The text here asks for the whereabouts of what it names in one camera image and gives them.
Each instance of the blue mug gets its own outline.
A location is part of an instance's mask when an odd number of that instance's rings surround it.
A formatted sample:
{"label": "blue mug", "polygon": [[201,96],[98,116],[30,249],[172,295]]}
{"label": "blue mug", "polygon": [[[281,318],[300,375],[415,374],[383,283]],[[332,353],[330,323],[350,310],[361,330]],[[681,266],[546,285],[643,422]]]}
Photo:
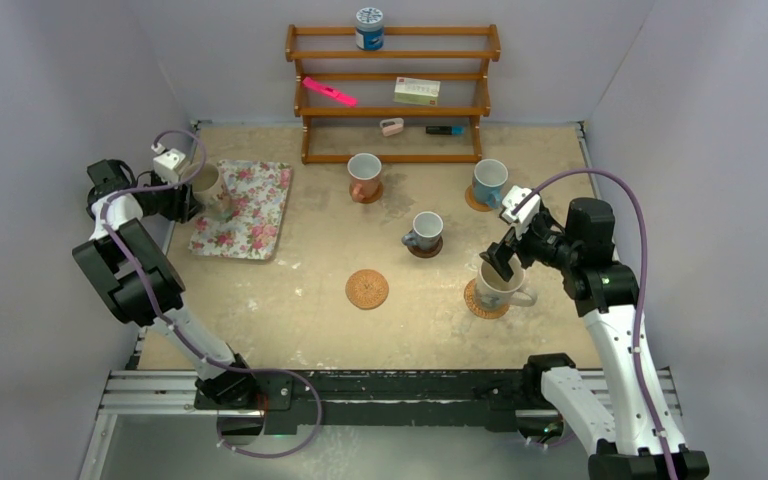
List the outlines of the blue mug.
{"label": "blue mug", "polygon": [[434,212],[422,212],[413,219],[413,230],[402,237],[402,244],[427,252],[443,236],[443,219]]}
{"label": "blue mug", "polygon": [[472,196],[475,201],[488,207],[502,206],[502,187],[508,181],[508,169],[505,164],[492,158],[475,164],[472,172]]}

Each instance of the dark brown coaster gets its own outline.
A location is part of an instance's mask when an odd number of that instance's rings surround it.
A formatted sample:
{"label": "dark brown coaster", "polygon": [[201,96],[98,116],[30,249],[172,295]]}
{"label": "dark brown coaster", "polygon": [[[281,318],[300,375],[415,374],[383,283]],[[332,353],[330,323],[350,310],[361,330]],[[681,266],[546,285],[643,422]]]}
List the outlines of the dark brown coaster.
{"label": "dark brown coaster", "polygon": [[[375,191],[371,196],[368,198],[364,198],[363,200],[357,202],[357,203],[374,203],[376,200],[381,198],[381,195],[384,193],[384,184],[379,183],[378,184],[378,190]],[[349,185],[349,195],[352,194],[352,186]]]}
{"label": "dark brown coaster", "polygon": [[496,318],[501,317],[502,315],[508,313],[508,309],[511,308],[510,305],[503,305],[496,310],[488,312],[487,310],[482,309],[479,306],[479,303],[475,301],[475,279],[469,281],[469,283],[466,284],[466,288],[464,288],[464,301],[466,302],[467,308],[469,308],[469,311],[474,313],[476,316],[481,318],[486,318],[488,320],[494,320]]}
{"label": "dark brown coaster", "polygon": [[434,244],[434,247],[431,250],[420,250],[418,247],[408,247],[408,251],[411,252],[413,256],[419,258],[436,257],[437,254],[440,253],[440,250],[443,250],[443,237],[440,237],[440,240],[437,240],[437,243]]}
{"label": "dark brown coaster", "polygon": [[475,195],[472,194],[472,185],[466,187],[466,194],[464,196],[466,198],[466,204],[469,205],[473,210],[478,210],[479,212],[493,211],[493,207],[484,205],[483,203],[478,203],[478,200],[475,199]]}
{"label": "dark brown coaster", "polygon": [[375,270],[358,270],[346,282],[346,296],[352,304],[363,310],[373,309],[387,300],[390,285],[384,275]]}

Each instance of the gray wall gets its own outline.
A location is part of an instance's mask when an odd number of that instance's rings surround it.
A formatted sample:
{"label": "gray wall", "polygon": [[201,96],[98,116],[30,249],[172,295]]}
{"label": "gray wall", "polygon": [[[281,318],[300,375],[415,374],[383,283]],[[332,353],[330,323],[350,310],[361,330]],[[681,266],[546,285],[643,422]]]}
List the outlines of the gray wall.
{"label": "gray wall", "polygon": [[133,348],[70,255],[92,230],[86,165],[146,167],[184,125],[123,1],[0,0],[0,479],[77,476]]}
{"label": "gray wall", "polygon": [[[642,197],[647,328],[691,447],[711,478],[768,478],[768,2],[656,2],[588,137]],[[600,186],[637,264],[628,202]]]}
{"label": "gray wall", "polygon": [[[589,117],[654,0],[389,0],[375,3],[388,25],[496,23],[502,59],[490,67],[494,120],[556,123]],[[182,105],[193,118],[265,123],[294,120],[294,70],[284,60],[287,25],[351,25],[368,2],[353,0],[131,0]],[[354,48],[352,39],[338,39]],[[385,48],[398,48],[395,37]],[[422,45],[441,47],[438,42]],[[413,71],[477,68],[412,62]],[[376,63],[331,61],[314,68],[357,71]],[[383,68],[402,70],[399,61]],[[465,104],[463,82],[443,85],[441,104]],[[393,84],[335,84],[362,104],[387,104]]]}

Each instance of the floral tray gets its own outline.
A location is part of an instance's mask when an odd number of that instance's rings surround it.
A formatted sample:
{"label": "floral tray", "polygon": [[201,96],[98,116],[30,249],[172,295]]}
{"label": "floral tray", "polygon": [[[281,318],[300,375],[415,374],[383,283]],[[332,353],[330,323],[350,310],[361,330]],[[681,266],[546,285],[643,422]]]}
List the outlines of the floral tray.
{"label": "floral tray", "polygon": [[196,219],[190,251],[196,255],[269,260],[275,253],[293,168],[284,163],[220,160],[234,203],[231,219]]}

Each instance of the coffee cup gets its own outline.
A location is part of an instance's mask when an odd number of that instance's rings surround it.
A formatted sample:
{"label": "coffee cup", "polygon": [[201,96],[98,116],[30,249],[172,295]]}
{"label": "coffee cup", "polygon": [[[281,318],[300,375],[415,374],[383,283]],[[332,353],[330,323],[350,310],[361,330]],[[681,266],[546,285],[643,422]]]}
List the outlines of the coffee cup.
{"label": "coffee cup", "polygon": [[492,312],[505,305],[530,307],[537,303],[537,291],[525,285],[525,270],[517,257],[512,257],[510,266],[513,277],[507,282],[496,273],[493,266],[482,261],[475,277],[475,303],[482,310]]}
{"label": "coffee cup", "polygon": [[443,219],[434,212],[422,212],[413,219],[413,229],[402,237],[402,244],[423,252],[433,250],[443,235]]}
{"label": "coffee cup", "polygon": [[372,197],[381,186],[381,160],[371,153],[358,153],[349,159],[351,195],[355,202]]}
{"label": "coffee cup", "polygon": [[508,169],[492,158],[475,164],[472,172],[472,196],[475,201],[492,208],[502,205],[502,187],[508,181]]}
{"label": "coffee cup", "polygon": [[[190,165],[181,173],[181,178],[189,177],[198,170],[198,167],[198,165]],[[234,211],[231,194],[228,193],[228,185],[225,184],[225,178],[219,167],[211,163],[204,164],[190,185],[193,196],[205,206],[208,215],[222,221],[231,218]]]}

